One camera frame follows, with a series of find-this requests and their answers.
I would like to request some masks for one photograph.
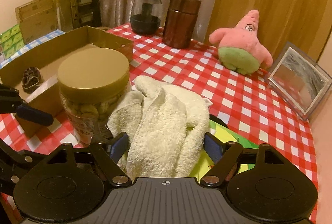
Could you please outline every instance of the brown thermos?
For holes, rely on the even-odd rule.
[[[199,0],[171,0],[163,32],[163,42],[173,48],[187,48],[194,32]]]

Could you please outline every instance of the white towel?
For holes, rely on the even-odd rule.
[[[135,177],[187,177],[200,157],[209,111],[198,94],[147,76],[135,79],[107,123],[130,148],[118,165]]]

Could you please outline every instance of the cardboard tray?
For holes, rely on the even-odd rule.
[[[132,60],[132,41],[97,28],[84,26],[44,42],[17,57],[0,69],[0,81],[17,88],[20,97],[31,107],[56,116],[63,110],[56,80],[59,65],[65,58],[79,50],[96,47],[117,50],[123,53],[129,62]],[[44,83],[29,95],[23,91],[21,80],[24,71],[32,66],[39,68]],[[41,128],[38,124],[15,117],[29,137]]]

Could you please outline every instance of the screw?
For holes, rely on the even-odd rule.
[[[31,163],[32,162],[32,157],[30,157],[30,156],[27,155],[25,157],[25,161]]]
[[[11,180],[12,180],[12,182],[13,182],[14,184],[17,184],[18,181],[19,181],[20,179],[19,179],[19,177],[17,177],[16,175],[13,175],[13,176],[11,177]]]
[[[236,144],[236,142],[227,142],[225,149],[228,150],[233,144]]]
[[[118,175],[113,177],[113,182],[115,182],[116,184],[122,185],[125,184],[126,182],[129,181],[127,176],[123,176],[123,175]]]
[[[99,144],[106,151],[107,144],[104,141],[97,142],[97,144]]]
[[[203,178],[203,181],[207,184],[217,184],[220,179],[217,176],[209,175]]]

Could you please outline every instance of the green plate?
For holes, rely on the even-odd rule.
[[[220,119],[215,116],[210,116],[210,132],[217,137],[222,142],[234,141],[236,142],[239,139],[239,143],[243,145],[244,148],[258,148],[257,144],[252,143],[246,138],[240,136],[239,134],[229,130],[225,127]],[[201,156],[194,169],[191,171],[189,177],[196,177],[198,182],[200,179],[213,167],[214,163],[207,153],[202,150]],[[255,164],[245,164],[241,165],[239,173],[245,170],[252,169]]]

